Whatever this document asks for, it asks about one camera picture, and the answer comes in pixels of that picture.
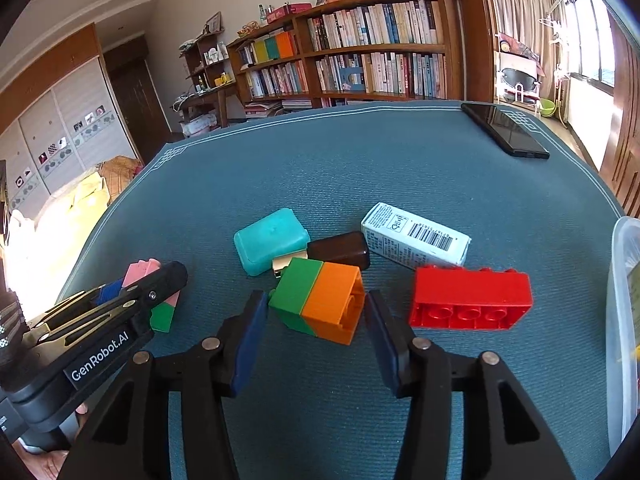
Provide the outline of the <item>green pink toy block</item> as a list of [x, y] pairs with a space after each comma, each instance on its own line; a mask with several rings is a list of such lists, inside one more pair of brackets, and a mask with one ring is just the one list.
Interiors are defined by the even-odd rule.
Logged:
[[156, 259], [130, 263], [122, 288], [141, 287], [141, 299], [151, 308], [150, 325], [155, 333], [168, 334], [176, 312], [180, 290], [186, 284], [186, 267], [177, 261], [161, 263]]

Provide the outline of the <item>red long toy block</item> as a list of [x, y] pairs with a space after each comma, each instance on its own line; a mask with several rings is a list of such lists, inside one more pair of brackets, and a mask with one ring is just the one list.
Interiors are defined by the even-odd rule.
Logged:
[[527, 274], [509, 269], [422, 266], [408, 323], [436, 330], [508, 330], [533, 307]]

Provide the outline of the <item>green orange toy block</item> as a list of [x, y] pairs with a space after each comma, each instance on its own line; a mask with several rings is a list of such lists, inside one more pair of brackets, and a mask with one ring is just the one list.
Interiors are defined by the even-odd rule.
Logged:
[[291, 330], [349, 346], [364, 298], [358, 266], [293, 258], [270, 295], [269, 307]]

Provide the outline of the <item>teal plastic case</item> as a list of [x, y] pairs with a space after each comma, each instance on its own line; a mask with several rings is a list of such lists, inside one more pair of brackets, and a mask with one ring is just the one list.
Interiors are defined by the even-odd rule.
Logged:
[[244, 271], [258, 276], [271, 268], [274, 258], [299, 252], [310, 242], [308, 231], [291, 208], [281, 208], [233, 235]]

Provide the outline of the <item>brown silver lipstick tube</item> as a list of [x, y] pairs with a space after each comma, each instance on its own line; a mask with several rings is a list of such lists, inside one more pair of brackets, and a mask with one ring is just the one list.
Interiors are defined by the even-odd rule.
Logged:
[[347, 264], [348, 266], [358, 266], [360, 270], [367, 270], [370, 266], [369, 247], [366, 238], [360, 231], [313, 240], [303, 249], [274, 258], [272, 272], [276, 278], [280, 278], [283, 270], [293, 258]]

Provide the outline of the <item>teal table mat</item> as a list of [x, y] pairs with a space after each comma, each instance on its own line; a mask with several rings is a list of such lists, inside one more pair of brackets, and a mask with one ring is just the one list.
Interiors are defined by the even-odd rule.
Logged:
[[[546, 160], [503, 153], [456, 103], [369, 103], [253, 120], [168, 145], [107, 208], [64, 295], [130, 263], [177, 260], [189, 281], [156, 356], [191, 348], [273, 276], [248, 276], [236, 231], [281, 208], [315, 240], [359, 228], [386, 203], [466, 234], [471, 269], [514, 269], [534, 304], [510, 330], [435, 330], [443, 349], [498, 353], [579, 479], [608, 450], [605, 305], [611, 235], [622, 208], [608, 186], [535, 118], [518, 118]], [[388, 479], [409, 403], [378, 370], [371, 339], [349, 346], [270, 318], [250, 382], [224, 404], [244, 479]]]

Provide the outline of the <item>white barcode medicine box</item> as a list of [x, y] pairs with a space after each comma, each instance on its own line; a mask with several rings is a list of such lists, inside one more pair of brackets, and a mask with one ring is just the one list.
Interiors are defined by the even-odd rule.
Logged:
[[409, 269], [463, 266], [471, 237], [386, 203], [364, 216], [360, 229], [371, 252]]

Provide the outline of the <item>clear plastic bowl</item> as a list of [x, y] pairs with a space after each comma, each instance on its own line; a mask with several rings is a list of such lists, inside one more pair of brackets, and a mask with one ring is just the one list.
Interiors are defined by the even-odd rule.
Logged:
[[639, 220], [616, 221], [605, 308], [608, 447], [615, 453], [639, 414]]

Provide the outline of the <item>small wooden shelf desk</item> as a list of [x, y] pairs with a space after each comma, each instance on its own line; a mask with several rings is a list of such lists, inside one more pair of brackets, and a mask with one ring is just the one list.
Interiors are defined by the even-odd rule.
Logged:
[[190, 89], [179, 96], [172, 108], [183, 122], [203, 114], [213, 113], [217, 126], [229, 125], [228, 99], [238, 95], [238, 86], [226, 70], [230, 60], [220, 32], [207, 27], [194, 39], [180, 46], [180, 58], [186, 64], [186, 81]]

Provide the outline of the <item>black smartphone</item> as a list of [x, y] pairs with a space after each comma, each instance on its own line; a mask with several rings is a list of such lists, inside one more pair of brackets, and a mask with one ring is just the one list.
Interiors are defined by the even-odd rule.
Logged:
[[521, 158], [550, 157], [540, 143], [494, 104], [463, 102], [461, 109], [506, 154]]

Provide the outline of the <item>wooden door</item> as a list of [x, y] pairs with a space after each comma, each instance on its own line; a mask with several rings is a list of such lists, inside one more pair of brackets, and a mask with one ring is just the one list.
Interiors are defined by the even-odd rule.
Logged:
[[600, 176], [627, 216], [639, 217], [639, 55], [614, 18], [612, 30], [615, 74], [611, 133]]

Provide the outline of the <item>wooden bookshelf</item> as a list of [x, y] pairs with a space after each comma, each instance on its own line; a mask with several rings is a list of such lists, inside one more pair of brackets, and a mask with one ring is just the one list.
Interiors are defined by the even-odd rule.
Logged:
[[456, 0], [338, 0], [251, 30], [229, 53], [244, 105], [463, 96]]

